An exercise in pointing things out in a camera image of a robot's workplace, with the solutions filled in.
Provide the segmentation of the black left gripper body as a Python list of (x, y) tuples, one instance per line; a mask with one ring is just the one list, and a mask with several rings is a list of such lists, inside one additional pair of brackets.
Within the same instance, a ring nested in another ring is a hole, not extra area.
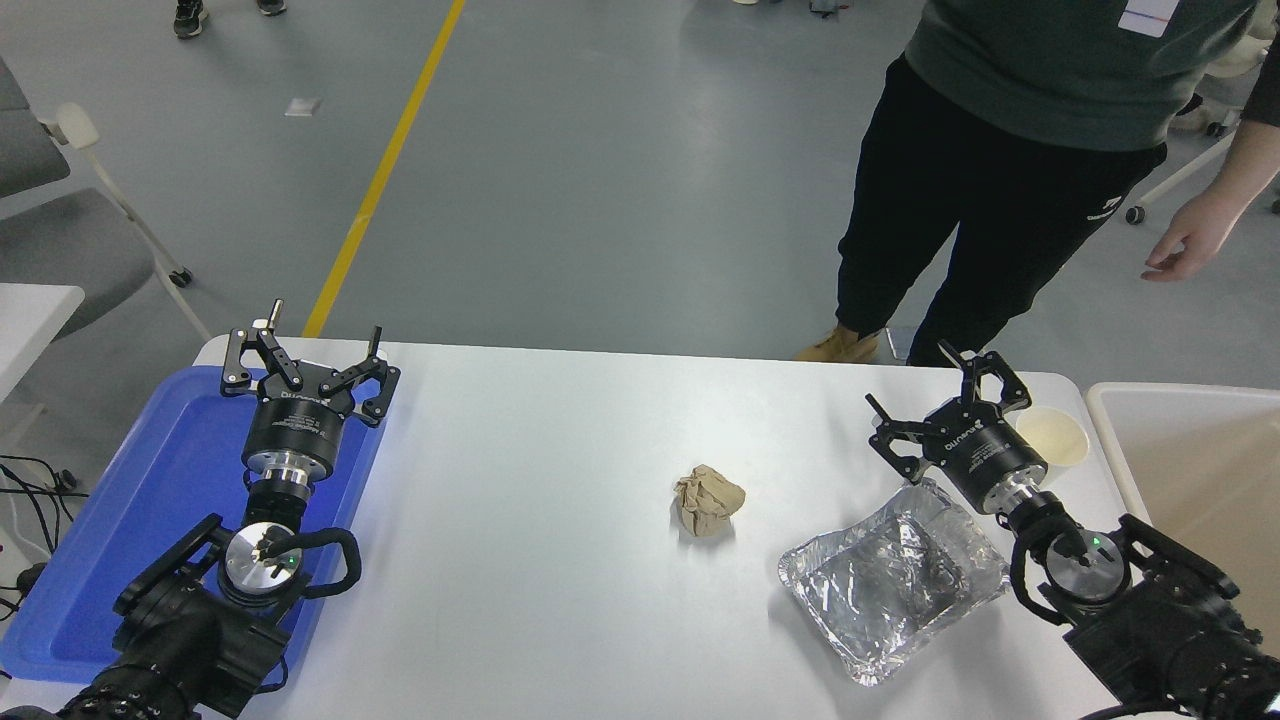
[(323, 397), (316, 386), (288, 389), (279, 375), (256, 383), (259, 401), (244, 442), (244, 465), (265, 471), (285, 455), (300, 456), (306, 471), (330, 471), (337, 464), (346, 419), (355, 410), (348, 388)]

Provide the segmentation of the person's left hand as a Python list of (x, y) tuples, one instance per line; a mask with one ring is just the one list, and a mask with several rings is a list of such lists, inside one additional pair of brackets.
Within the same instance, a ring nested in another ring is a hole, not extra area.
[(1198, 274), (1216, 259), (1249, 202), (1220, 190), (1194, 196), (1174, 214), (1140, 278), (1171, 283)]

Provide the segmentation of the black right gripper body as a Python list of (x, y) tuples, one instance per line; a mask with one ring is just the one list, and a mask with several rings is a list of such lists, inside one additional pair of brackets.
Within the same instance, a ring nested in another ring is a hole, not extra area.
[(924, 457), (973, 507), (1015, 507), (1047, 477), (1048, 464), (995, 404), (946, 404), (925, 424)]

